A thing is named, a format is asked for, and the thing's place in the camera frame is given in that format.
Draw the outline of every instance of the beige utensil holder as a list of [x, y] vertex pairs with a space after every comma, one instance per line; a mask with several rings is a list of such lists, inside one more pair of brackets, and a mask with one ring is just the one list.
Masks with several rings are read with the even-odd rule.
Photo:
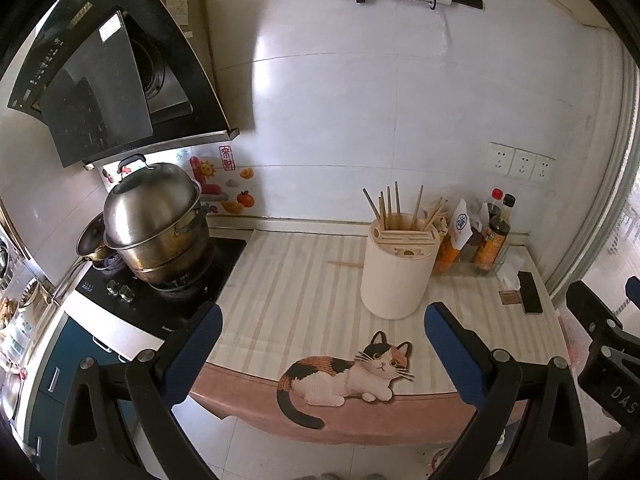
[[[412, 215], [402, 213], [402, 226], [409, 227]], [[397, 226], [398, 214], [387, 223]], [[417, 228], [425, 225], [417, 221]], [[360, 297], [373, 314], [401, 319], [414, 313], [427, 288], [438, 254], [440, 237], [432, 225], [422, 231], [381, 231], [374, 220], [369, 227]]]

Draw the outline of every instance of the striped tablecloth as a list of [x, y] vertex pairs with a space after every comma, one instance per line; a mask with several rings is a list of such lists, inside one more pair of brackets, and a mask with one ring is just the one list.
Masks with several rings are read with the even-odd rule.
[[371, 314], [360, 299], [362, 269], [328, 261], [364, 261], [366, 238], [255, 231], [226, 283], [218, 304], [222, 336], [208, 362], [277, 381], [290, 364], [311, 355], [353, 359], [377, 330], [388, 342], [410, 341], [415, 381], [397, 381], [396, 395], [455, 391], [424, 335], [425, 306], [443, 301], [460, 323], [489, 348], [505, 348], [519, 361], [546, 364], [568, 358], [564, 338], [542, 280], [525, 248], [544, 313], [526, 315], [504, 306], [496, 277], [432, 277], [422, 306], [401, 320]]

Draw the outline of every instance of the stove knob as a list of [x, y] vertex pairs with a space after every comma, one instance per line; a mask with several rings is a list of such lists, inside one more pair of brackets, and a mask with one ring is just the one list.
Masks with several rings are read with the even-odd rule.
[[131, 290], [127, 285], [123, 285], [120, 289], [120, 297], [127, 303], [130, 303], [134, 298], [133, 290]]
[[109, 283], [107, 283], [107, 292], [112, 296], [118, 295], [118, 284], [115, 280], [110, 280]]

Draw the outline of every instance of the black range hood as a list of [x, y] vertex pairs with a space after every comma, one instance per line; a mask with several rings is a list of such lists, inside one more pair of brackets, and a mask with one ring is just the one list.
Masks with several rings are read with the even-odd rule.
[[161, 0], [59, 0], [8, 106], [47, 124], [63, 166], [238, 134]]

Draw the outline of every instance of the blue logo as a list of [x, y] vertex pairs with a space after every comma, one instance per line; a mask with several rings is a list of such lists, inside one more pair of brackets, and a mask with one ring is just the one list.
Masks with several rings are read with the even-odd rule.
[[462, 231], [462, 228], [466, 225], [466, 215], [464, 213], [462, 213], [460, 216], [458, 216], [458, 218], [456, 219], [456, 229], [458, 231]]

